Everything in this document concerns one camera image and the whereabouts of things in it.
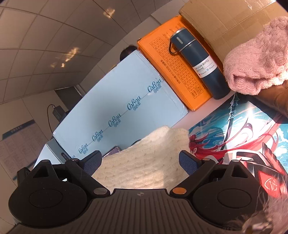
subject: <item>ceiling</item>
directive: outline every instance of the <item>ceiling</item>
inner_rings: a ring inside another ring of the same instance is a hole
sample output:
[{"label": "ceiling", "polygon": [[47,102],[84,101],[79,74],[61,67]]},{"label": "ceiling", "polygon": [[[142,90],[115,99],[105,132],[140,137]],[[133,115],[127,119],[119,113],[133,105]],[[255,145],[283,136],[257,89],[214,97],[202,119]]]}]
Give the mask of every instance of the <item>ceiling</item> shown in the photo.
[{"label": "ceiling", "polygon": [[170,0],[4,0],[0,103],[80,83],[127,33]]}]

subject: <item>pink knitted fabric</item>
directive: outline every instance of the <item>pink knitted fabric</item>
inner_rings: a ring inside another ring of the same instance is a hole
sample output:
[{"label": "pink knitted fabric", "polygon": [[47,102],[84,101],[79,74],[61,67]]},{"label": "pink knitted fabric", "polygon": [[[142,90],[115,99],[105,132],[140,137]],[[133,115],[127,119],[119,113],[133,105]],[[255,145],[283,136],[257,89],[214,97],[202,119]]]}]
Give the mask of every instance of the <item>pink knitted fabric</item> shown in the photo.
[{"label": "pink knitted fabric", "polygon": [[232,90],[257,95],[261,89],[288,80],[287,21],[285,16],[272,20],[256,38],[229,52],[223,65]]}]

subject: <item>bottle handle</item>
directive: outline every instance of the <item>bottle handle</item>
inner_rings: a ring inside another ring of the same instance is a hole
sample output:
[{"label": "bottle handle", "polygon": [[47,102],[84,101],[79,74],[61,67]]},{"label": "bottle handle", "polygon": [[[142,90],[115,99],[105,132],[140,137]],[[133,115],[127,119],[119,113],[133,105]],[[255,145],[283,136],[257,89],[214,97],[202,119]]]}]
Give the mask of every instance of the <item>bottle handle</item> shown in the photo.
[{"label": "bottle handle", "polygon": [[171,45],[172,45],[172,42],[170,41],[168,50],[169,50],[169,53],[170,53],[171,55],[174,55],[174,54],[176,54],[178,51],[172,52],[172,51],[171,51]]}]

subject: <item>bulletin board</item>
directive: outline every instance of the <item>bulletin board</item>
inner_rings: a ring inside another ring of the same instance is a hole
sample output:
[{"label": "bulletin board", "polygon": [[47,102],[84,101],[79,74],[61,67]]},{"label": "bulletin board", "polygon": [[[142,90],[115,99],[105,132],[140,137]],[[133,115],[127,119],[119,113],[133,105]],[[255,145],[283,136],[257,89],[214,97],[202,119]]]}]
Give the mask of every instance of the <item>bulletin board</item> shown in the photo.
[{"label": "bulletin board", "polygon": [[0,163],[17,184],[17,171],[32,169],[47,138],[34,120],[30,120],[3,134],[0,141]]}]

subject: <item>bottle label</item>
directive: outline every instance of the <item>bottle label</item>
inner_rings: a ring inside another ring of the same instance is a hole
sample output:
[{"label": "bottle label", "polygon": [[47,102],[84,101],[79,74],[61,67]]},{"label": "bottle label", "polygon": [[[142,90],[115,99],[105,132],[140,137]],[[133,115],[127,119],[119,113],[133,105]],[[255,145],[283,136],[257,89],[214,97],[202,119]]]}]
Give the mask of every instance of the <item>bottle label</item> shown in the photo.
[{"label": "bottle label", "polygon": [[211,56],[209,55],[206,59],[202,62],[198,63],[196,66],[193,67],[194,71],[200,78],[204,78],[205,76],[209,75],[217,68],[216,63],[213,61]]}]

